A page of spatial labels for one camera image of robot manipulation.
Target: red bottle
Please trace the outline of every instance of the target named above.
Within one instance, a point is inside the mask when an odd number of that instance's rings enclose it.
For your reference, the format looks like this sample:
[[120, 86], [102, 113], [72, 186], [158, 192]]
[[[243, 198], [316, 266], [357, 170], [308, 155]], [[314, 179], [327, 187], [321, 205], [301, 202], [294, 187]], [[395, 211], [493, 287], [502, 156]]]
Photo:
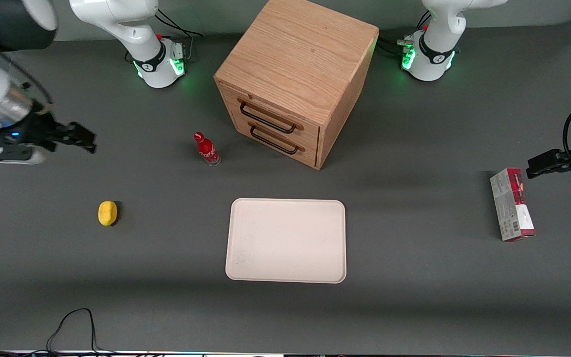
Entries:
[[193, 138], [197, 141], [197, 151], [200, 152], [209, 166], [217, 166], [222, 162], [222, 158], [220, 158], [211, 140], [205, 138], [199, 131], [193, 135]]

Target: white tray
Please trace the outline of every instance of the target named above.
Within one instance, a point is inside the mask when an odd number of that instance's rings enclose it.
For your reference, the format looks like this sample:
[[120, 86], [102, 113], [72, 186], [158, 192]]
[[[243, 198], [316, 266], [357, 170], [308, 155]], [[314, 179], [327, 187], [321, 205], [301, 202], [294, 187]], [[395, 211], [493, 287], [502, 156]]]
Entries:
[[345, 207], [320, 199], [240, 198], [230, 209], [232, 280], [340, 283], [347, 273]]

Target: bottle label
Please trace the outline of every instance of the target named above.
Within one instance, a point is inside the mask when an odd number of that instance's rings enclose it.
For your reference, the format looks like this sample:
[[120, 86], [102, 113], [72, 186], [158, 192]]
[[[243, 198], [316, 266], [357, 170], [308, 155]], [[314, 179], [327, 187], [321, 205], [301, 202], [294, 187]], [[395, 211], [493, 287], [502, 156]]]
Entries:
[[220, 156], [217, 154], [217, 150], [215, 150], [215, 146], [213, 146], [211, 151], [206, 154], [202, 154], [202, 152], [200, 152], [200, 154], [204, 157], [204, 160], [206, 160], [207, 163], [216, 163], [217, 160], [220, 159]]

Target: table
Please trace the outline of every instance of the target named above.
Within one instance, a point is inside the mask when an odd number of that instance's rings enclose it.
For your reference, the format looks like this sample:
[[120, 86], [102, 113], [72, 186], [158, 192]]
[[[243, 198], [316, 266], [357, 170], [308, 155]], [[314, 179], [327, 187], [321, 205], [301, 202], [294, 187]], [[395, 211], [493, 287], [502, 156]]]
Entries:
[[[0, 349], [41, 348], [89, 307], [113, 350], [571, 355], [571, 174], [525, 181], [537, 237], [511, 243], [488, 182], [560, 147], [571, 23], [468, 29], [434, 83], [376, 54], [319, 172], [235, 132], [212, 75], [237, 39], [196, 39], [188, 76], [163, 90], [118, 41], [15, 55], [57, 120], [97, 133], [98, 152], [0, 165]], [[198, 130], [219, 167], [195, 151]], [[229, 280], [238, 197], [342, 201], [346, 280]], [[113, 228], [97, 222], [106, 199], [122, 203]], [[87, 317], [72, 316], [55, 348], [88, 346]]]

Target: cardboard box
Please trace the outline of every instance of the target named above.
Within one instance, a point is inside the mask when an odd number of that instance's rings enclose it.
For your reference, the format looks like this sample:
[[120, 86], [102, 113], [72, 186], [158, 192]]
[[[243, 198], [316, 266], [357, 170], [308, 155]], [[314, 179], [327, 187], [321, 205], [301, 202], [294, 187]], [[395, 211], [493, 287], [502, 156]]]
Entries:
[[532, 219], [523, 198], [521, 169], [509, 168], [490, 178], [501, 240], [517, 241], [535, 235]]

